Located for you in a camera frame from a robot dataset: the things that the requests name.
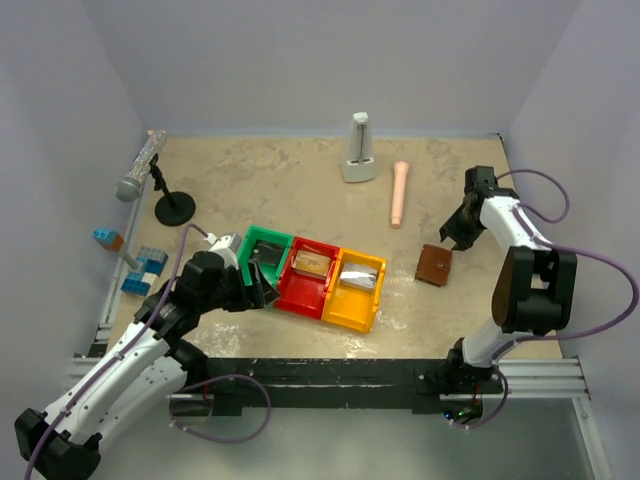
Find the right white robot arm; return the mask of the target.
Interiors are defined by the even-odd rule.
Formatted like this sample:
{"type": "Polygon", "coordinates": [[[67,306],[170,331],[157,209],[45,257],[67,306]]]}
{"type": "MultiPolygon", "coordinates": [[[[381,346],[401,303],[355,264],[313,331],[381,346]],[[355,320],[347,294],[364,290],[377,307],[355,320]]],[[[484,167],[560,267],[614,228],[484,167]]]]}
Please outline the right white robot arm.
{"type": "Polygon", "coordinates": [[[568,324],[577,257],[541,236],[523,207],[515,190],[499,185],[493,168],[472,167],[465,172],[461,205],[439,230],[457,251],[470,249],[488,231],[504,253],[490,317],[449,350],[437,376],[442,394],[471,392],[491,379],[495,364],[519,343],[568,324]]]}

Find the brown leather card holder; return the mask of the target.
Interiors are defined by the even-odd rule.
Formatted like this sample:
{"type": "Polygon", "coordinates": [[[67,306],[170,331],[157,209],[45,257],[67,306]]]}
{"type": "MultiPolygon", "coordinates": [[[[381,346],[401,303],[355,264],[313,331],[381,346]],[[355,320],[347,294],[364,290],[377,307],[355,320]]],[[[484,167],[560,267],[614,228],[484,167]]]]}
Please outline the brown leather card holder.
{"type": "Polygon", "coordinates": [[[415,270],[414,279],[444,287],[448,283],[453,254],[450,250],[424,244],[415,270]]]}

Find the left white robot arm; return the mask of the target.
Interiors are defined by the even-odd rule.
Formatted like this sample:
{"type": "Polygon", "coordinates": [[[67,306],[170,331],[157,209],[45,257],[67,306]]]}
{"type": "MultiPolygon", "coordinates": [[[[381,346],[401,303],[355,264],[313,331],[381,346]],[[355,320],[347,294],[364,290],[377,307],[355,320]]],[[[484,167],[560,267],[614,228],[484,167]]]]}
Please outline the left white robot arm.
{"type": "Polygon", "coordinates": [[[117,344],[44,410],[14,423],[24,476],[87,479],[102,451],[144,406],[205,383],[208,356],[185,340],[203,314],[262,309],[278,298],[256,262],[251,282],[229,249],[196,253],[162,289],[145,299],[117,344]]]}

